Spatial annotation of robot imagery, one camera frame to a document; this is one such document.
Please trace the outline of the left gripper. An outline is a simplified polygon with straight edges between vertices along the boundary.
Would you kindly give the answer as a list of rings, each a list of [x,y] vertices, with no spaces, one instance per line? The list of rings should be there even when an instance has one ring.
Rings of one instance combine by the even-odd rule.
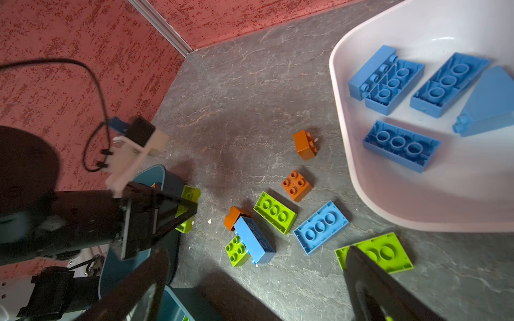
[[[170,232],[188,234],[198,210],[196,203],[137,182],[129,182],[125,187],[120,205],[124,214],[119,241],[121,260],[151,249]],[[177,216],[174,213],[180,205],[188,210]]]

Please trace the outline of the green long brick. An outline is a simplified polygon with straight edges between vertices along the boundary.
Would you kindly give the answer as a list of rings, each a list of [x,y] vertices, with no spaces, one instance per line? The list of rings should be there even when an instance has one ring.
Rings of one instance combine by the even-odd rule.
[[[393,232],[335,250],[337,261],[342,270],[346,269],[346,258],[352,246],[356,246],[363,251],[388,274],[414,269],[413,263]]]
[[[262,192],[254,206],[257,212],[268,223],[275,227],[281,234],[286,235],[293,227],[297,214],[277,201],[274,197]]]
[[[183,188],[182,199],[186,199],[188,201],[198,204],[201,194],[202,193],[201,193],[200,189],[193,188],[193,187],[186,185]],[[177,209],[176,217],[179,217],[180,215],[187,213],[187,210],[188,210],[188,208],[186,206],[180,205]],[[193,220],[194,220],[194,216],[192,216],[188,220],[184,221],[180,226],[178,226],[176,228],[176,230],[182,234],[188,234],[191,231],[191,228],[193,225]]]

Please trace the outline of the orange small brick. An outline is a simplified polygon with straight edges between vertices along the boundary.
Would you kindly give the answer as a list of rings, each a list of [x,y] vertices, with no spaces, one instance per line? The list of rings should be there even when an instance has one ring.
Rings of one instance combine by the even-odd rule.
[[[224,226],[229,231],[234,231],[234,225],[241,216],[249,217],[249,218],[252,217],[251,214],[249,212],[247,212],[246,210],[239,208],[239,207],[232,206],[230,208],[229,214],[227,214],[227,216],[225,217]]]
[[[286,194],[294,201],[301,202],[307,194],[313,190],[312,184],[310,184],[304,176],[297,170],[294,170],[281,184]]]
[[[302,130],[293,135],[296,151],[302,160],[310,160],[314,158],[318,152],[315,146],[315,139],[311,133],[306,130]]]

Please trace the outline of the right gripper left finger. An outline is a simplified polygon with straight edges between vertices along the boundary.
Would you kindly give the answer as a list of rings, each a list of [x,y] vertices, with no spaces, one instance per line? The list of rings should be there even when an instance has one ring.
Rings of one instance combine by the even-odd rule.
[[[134,320],[156,320],[169,272],[169,254],[156,251],[132,271],[114,290],[81,314],[78,320],[126,320],[137,306],[146,308],[133,314]]]

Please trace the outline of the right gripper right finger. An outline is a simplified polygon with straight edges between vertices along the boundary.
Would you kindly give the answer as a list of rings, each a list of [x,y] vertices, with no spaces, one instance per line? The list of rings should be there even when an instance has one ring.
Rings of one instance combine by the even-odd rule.
[[[443,320],[373,262],[349,248],[344,278],[356,320]]]

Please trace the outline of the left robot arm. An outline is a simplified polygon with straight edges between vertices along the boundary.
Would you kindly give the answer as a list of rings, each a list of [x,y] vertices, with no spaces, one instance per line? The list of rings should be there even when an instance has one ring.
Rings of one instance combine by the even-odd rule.
[[[121,260],[148,250],[198,206],[125,177],[98,191],[57,191],[60,162],[45,140],[1,128],[1,264],[68,259],[111,244]]]

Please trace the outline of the green small brick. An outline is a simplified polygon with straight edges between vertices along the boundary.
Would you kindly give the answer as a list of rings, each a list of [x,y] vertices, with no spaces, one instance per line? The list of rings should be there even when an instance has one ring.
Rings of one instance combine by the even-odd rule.
[[[251,258],[239,235],[226,245],[225,250],[233,267],[240,267]]]

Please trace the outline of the blue slope brick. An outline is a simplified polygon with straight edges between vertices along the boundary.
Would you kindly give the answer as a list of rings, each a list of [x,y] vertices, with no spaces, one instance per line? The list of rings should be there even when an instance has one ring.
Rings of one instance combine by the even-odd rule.
[[[462,137],[513,125],[513,79],[500,66],[483,72],[452,130]]]

